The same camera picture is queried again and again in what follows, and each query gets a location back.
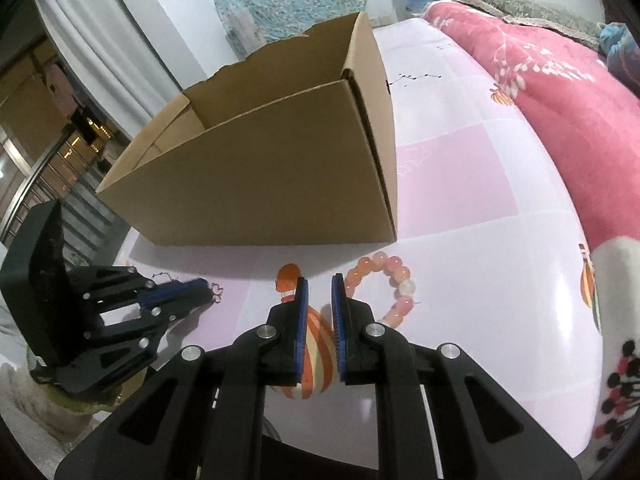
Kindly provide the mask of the small silver earring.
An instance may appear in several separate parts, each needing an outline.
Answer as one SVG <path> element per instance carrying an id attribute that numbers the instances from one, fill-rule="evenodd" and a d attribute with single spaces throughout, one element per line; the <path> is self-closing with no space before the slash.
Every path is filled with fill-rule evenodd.
<path id="1" fill-rule="evenodd" d="M 224 289 L 217 283 L 212 283 L 210 284 L 210 290 L 212 291 L 213 303 L 220 304 L 222 295 L 224 294 Z"/>

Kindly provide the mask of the brown cardboard box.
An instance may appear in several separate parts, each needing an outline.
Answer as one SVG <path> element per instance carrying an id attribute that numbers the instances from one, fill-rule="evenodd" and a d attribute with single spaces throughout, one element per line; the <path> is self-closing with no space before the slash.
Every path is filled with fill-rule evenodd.
<path id="1" fill-rule="evenodd" d="M 367 14 L 267 44 L 179 93 L 98 196 L 157 245 L 394 240 L 393 104 Z"/>

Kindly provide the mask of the white curtain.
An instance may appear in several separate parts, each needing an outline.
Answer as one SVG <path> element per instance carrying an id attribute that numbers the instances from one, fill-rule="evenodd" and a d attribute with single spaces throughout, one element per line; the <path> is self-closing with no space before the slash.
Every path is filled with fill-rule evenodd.
<path id="1" fill-rule="evenodd" d="M 180 92 L 122 0 L 35 0 L 35 4 L 65 65 L 130 138 Z"/>

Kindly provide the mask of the pink floral blanket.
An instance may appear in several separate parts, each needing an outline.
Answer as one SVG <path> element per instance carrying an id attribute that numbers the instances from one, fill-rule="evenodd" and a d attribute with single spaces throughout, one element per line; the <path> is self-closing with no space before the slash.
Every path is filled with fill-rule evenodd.
<path id="1" fill-rule="evenodd" d="M 639 235 L 639 100 L 593 50 L 457 1 L 435 26 L 494 78 L 533 127 L 570 192 L 590 247 Z"/>

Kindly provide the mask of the grey pillow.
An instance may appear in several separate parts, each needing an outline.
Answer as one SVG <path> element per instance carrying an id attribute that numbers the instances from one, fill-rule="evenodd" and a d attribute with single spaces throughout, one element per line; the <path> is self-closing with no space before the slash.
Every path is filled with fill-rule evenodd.
<path id="1" fill-rule="evenodd" d="M 602 26 L 556 4 L 536 0 L 457 0 L 509 24 L 552 30 L 598 52 Z"/>

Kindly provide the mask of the blue patterned blanket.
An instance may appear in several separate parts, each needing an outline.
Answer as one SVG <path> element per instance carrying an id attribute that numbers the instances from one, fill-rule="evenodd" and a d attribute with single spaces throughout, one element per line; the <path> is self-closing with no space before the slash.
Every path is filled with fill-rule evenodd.
<path id="1" fill-rule="evenodd" d="M 608 71 L 617 79 L 639 91 L 640 55 L 639 47 L 624 23 L 606 24 L 600 31 L 600 47 L 606 58 Z"/>

